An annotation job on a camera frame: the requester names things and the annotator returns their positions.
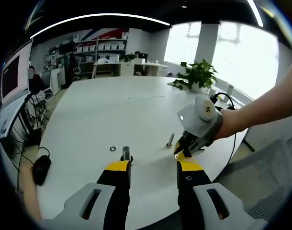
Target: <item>round table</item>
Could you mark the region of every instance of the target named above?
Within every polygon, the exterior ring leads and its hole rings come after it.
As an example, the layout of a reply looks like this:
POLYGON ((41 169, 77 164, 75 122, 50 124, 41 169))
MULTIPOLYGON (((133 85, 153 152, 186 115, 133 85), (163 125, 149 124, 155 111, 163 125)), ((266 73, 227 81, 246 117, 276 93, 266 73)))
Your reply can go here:
MULTIPOLYGON (((181 137, 177 111, 193 103, 195 94, 167 85, 172 81, 110 77, 77 81, 67 89, 41 142, 52 161, 45 183, 37 187, 42 218, 54 218, 70 196, 96 183, 104 168, 120 159, 123 146, 134 157, 126 229, 153 224, 179 209, 176 161, 173 148, 165 145, 172 133, 173 144, 181 137)), ((238 133, 235 151, 245 133, 238 133)), ((227 164, 233 141, 220 139, 194 155, 211 181, 227 164)))

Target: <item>metal bolt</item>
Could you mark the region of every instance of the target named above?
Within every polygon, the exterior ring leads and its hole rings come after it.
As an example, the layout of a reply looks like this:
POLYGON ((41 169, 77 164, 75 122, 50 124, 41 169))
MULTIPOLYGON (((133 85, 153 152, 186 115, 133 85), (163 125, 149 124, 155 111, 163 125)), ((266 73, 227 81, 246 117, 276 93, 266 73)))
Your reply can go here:
POLYGON ((170 139, 169 139, 169 142, 166 143, 166 148, 168 148, 168 149, 171 148, 171 143, 172 143, 172 141, 173 141, 173 139, 174 139, 174 136, 175 136, 174 133, 171 134, 170 139))
POLYGON ((131 161, 130 149, 128 146, 123 147, 123 158, 124 161, 131 161))

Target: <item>computer monitor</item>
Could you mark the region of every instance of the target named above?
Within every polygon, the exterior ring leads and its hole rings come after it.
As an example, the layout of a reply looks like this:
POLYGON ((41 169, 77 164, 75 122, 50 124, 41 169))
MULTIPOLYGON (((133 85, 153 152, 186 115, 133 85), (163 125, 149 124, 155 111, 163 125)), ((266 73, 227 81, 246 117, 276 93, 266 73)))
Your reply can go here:
POLYGON ((59 54, 65 54, 65 53, 70 53, 73 52, 75 49, 75 43, 74 42, 69 42, 66 44, 62 44, 59 47, 59 54))
POLYGON ((144 58, 145 60, 147 60, 147 58, 148 58, 148 54, 139 53, 139 54, 138 54, 138 58, 144 58))
POLYGON ((17 56, 2 73, 2 97, 6 97, 18 86, 18 63, 20 56, 17 56))
POLYGON ((29 92, 28 68, 32 40, 18 49, 7 61, 1 76, 2 107, 29 92))

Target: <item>ceiling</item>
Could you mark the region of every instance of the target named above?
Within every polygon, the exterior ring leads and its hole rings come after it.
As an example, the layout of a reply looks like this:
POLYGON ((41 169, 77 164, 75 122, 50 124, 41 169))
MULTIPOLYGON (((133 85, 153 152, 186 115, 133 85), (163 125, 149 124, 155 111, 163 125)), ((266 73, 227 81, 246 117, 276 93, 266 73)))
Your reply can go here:
MULTIPOLYGON (((259 12, 264 29, 276 34, 281 42, 290 46, 276 22, 260 8, 259 12)), ((68 0, 41 0, 32 14, 30 26, 22 38, 27 40, 38 31, 62 20, 94 13, 134 14, 161 20, 171 25, 192 21, 218 23, 220 20, 258 25, 247 0, 79 0, 72 3, 68 0)), ((166 25, 137 18, 89 17, 48 29, 35 37, 34 44, 79 30, 128 27, 139 28, 151 33, 168 28, 166 25)))

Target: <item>computer mouse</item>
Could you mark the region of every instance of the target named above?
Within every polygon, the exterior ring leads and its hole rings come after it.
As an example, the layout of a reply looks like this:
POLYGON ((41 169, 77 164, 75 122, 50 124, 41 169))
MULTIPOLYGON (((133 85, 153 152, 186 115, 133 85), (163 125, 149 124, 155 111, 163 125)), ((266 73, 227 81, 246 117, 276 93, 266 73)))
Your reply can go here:
POLYGON ((34 162, 32 168, 32 176, 35 184, 42 186, 44 183, 48 170, 50 168, 51 160, 48 156, 41 156, 34 162))

